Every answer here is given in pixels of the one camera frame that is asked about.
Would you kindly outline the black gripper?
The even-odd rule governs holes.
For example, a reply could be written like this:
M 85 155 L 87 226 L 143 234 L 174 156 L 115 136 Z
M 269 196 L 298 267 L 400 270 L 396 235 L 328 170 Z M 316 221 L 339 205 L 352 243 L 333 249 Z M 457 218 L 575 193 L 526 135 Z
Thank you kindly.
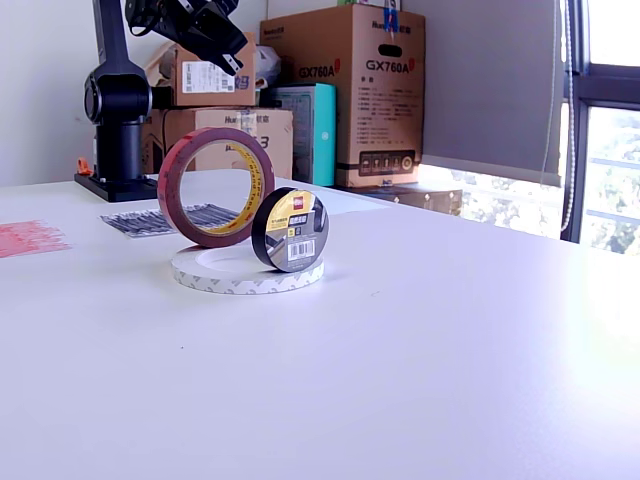
M 200 60 L 219 66 L 235 76 L 241 69 L 236 58 L 248 43 L 243 32 L 231 21 L 237 3 L 213 1 L 160 1 L 160 32 Z

